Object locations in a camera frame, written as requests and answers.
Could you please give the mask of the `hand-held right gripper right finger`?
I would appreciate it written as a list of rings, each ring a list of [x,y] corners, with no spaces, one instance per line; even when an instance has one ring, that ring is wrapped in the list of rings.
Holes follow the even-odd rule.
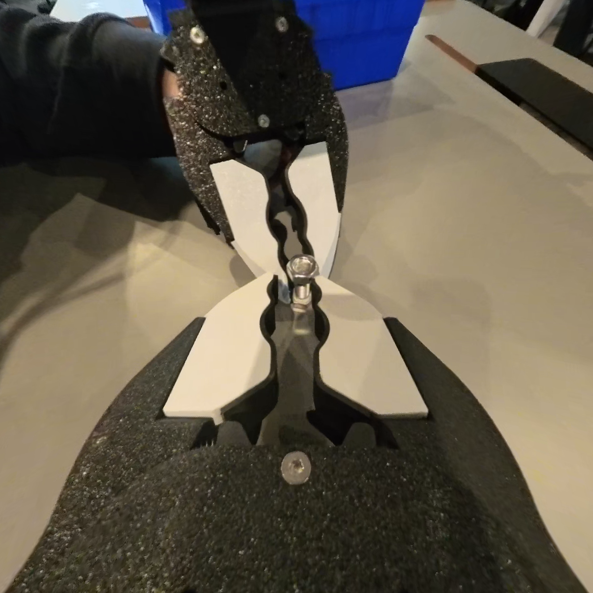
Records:
[[[382,314],[325,277],[316,278],[322,386],[379,418],[425,419],[428,408]]]

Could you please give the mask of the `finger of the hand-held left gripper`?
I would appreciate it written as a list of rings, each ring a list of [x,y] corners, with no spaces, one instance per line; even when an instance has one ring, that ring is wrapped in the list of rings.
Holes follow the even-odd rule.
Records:
[[[278,299],[291,300],[279,245],[268,220],[269,186],[262,172],[235,159],[212,164],[211,173],[229,222],[232,247],[255,277],[278,277]]]
[[[304,217],[304,240],[320,274],[330,278],[340,234],[341,213],[331,173],[327,142],[302,148],[287,170],[287,181]]]

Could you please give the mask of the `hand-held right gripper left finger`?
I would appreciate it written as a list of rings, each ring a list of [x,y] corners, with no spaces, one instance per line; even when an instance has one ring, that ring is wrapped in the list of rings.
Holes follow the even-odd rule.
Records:
[[[268,378],[271,345],[261,321],[272,305],[269,287],[276,280],[265,273],[207,313],[162,408],[165,417],[222,423],[225,412]]]

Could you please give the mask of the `silver hex nut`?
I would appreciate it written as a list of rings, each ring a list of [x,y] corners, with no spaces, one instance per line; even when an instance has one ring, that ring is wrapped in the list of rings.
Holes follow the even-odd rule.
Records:
[[[319,273],[315,258],[308,254],[296,255],[286,265],[286,274],[294,286],[309,285]]]

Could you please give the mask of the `large blue plastic bin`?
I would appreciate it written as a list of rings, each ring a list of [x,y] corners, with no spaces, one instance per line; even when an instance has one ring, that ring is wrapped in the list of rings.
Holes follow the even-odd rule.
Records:
[[[394,78],[425,1],[144,1],[167,35],[192,9],[241,94],[284,91],[319,71],[335,90]]]

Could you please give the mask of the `person's left forearm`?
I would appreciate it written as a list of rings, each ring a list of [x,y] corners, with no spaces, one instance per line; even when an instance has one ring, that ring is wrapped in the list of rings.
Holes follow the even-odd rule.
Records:
[[[174,157],[163,44],[108,13],[64,22],[1,2],[1,165]]]

